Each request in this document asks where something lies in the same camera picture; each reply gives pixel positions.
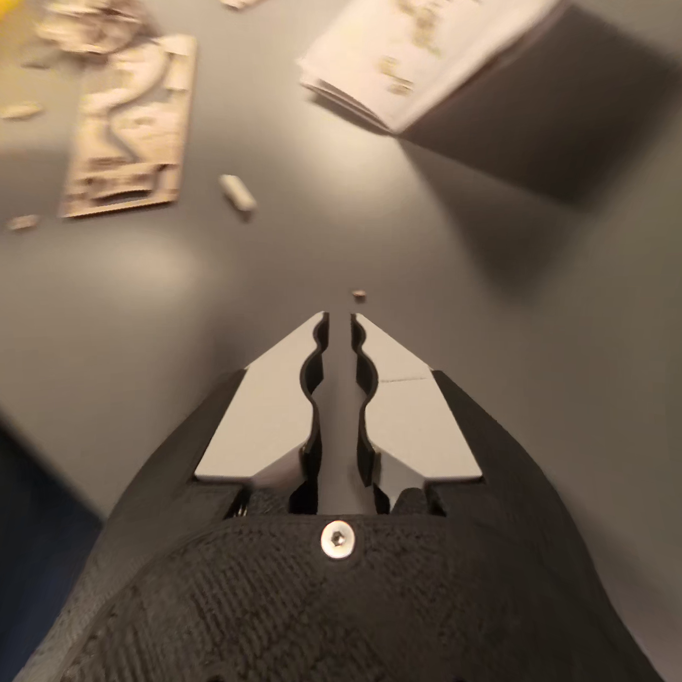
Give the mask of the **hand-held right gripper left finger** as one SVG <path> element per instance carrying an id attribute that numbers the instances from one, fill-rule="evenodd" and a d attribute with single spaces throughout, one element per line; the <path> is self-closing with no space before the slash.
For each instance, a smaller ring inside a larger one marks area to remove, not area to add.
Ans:
<path id="1" fill-rule="evenodd" d="M 319 408 L 329 313 L 317 312 L 249 363 L 194 470 L 205 483 L 274 490 L 292 513 L 317 513 Z"/>

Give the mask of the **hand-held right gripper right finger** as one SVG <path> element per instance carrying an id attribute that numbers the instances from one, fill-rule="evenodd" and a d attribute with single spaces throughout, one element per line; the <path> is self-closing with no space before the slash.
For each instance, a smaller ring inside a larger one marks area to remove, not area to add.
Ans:
<path id="1" fill-rule="evenodd" d="M 362 314 L 351 315 L 356 381 L 365 394 L 357 466 L 379 513 L 405 490 L 481 482 L 482 469 L 431 367 Z"/>

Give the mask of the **laser-cut plywood parts sheet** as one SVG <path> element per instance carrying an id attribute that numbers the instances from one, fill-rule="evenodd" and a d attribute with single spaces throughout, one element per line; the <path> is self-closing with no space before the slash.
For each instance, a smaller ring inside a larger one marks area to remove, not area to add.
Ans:
<path id="1" fill-rule="evenodd" d="M 86 72 L 61 218 L 178 200 L 198 51 L 186 34 L 140 39 Z"/>

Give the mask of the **pile of wooden model parts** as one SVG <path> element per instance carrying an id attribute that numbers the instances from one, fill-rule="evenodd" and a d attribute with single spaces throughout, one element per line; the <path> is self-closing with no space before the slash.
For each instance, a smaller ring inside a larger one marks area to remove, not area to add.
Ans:
<path id="1" fill-rule="evenodd" d="M 156 34 L 143 1 L 54 1 L 36 25 L 39 39 L 74 55 L 110 55 Z"/>

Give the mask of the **white wax cylinder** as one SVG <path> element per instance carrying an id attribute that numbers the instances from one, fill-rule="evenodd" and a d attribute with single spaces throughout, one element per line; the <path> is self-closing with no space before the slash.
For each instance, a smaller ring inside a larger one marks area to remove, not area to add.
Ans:
<path id="1" fill-rule="evenodd" d="M 219 175 L 218 182 L 234 209 L 244 214 L 252 214 L 257 209 L 254 196 L 238 176 Z"/>

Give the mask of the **paper instruction booklet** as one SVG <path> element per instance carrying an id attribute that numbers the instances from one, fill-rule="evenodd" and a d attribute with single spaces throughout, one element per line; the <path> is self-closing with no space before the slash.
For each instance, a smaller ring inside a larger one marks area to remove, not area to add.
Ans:
<path id="1" fill-rule="evenodd" d="M 299 60 L 303 87 L 401 134 L 567 1 L 349 1 Z"/>

